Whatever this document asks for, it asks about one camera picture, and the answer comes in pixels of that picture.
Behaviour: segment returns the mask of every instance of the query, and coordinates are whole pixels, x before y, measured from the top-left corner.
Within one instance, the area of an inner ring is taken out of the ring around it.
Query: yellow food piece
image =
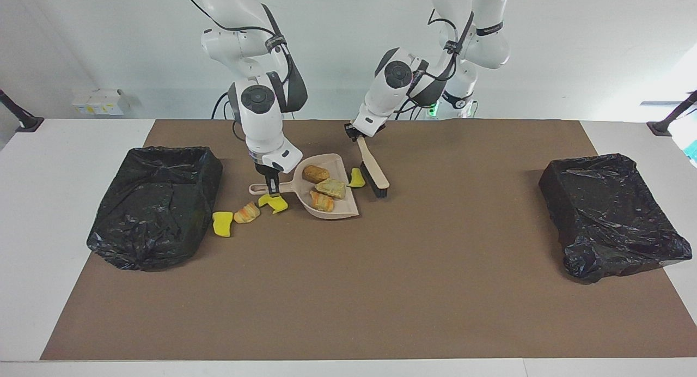
[[[329,178],[314,186],[319,193],[324,193],[327,196],[344,199],[346,197],[346,184],[336,179]]]
[[[303,169],[303,179],[313,184],[319,184],[329,178],[329,170],[319,166],[307,166]]]
[[[363,179],[363,174],[361,174],[359,168],[351,169],[351,183],[348,185],[351,188],[363,188],[365,186],[365,179]]]
[[[310,191],[309,194],[312,196],[312,208],[323,212],[334,211],[333,198],[321,193],[317,193],[316,191]]]
[[[230,238],[230,226],[232,226],[232,212],[214,212],[213,213],[213,232],[217,236]]]
[[[269,205],[273,208],[273,214],[288,210],[288,203],[281,196],[271,197],[270,194],[265,194],[259,198],[259,206]]]
[[[254,203],[249,203],[235,213],[235,222],[239,224],[249,223],[261,215],[259,208]]]

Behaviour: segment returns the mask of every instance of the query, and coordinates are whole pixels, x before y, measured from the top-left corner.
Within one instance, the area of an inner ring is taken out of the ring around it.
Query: white table
[[[48,119],[0,151],[0,375],[439,375],[567,377],[697,375],[697,358],[644,360],[390,360],[329,362],[38,362],[89,250],[85,237],[125,152],[151,120]],[[599,154],[621,152],[678,232],[697,245],[697,169],[644,124],[583,122]],[[90,174],[89,179],[82,174]],[[667,267],[697,320],[697,262]]]

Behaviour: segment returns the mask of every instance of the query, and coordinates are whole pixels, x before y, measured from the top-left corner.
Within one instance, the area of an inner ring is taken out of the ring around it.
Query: yellow sponge piece
[[[281,196],[271,197],[270,194],[265,194],[259,198],[259,206],[269,205],[273,208],[273,214],[288,210],[288,203]]]
[[[230,226],[235,214],[232,212],[214,212],[213,213],[213,232],[217,236],[230,238]]]
[[[351,169],[351,183],[348,186],[351,188],[363,188],[365,186],[365,179],[363,179],[363,174],[361,174],[359,168]]]

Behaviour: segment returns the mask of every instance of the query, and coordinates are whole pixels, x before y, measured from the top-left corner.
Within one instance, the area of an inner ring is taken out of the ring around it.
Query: yellow object
[[[259,198],[259,206],[269,205],[273,208],[273,214],[288,210],[288,203],[281,196],[271,197],[270,194],[265,194]]]
[[[363,188],[365,186],[365,179],[363,179],[363,174],[361,174],[359,168],[351,169],[351,183],[348,185],[351,188]]]
[[[235,223],[251,223],[254,219],[258,218],[259,215],[261,215],[259,208],[257,208],[254,203],[249,203],[246,206],[243,206],[242,210],[235,213]]]
[[[230,226],[232,226],[232,212],[214,212],[213,213],[213,232],[217,236],[230,238]]]

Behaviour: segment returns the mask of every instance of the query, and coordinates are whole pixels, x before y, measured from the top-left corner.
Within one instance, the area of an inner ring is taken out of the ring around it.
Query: wooden brush handle
[[[385,177],[385,173],[378,165],[378,161],[375,160],[373,154],[370,153],[368,149],[368,144],[365,143],[365,138],[363,136],[359,137],[357,140],[358,148],[360,149],[360,154],[363,156],[363,163],[368,169],[373,182],[378,186],[379,189],[387,189],[390,187],[390,181]]]

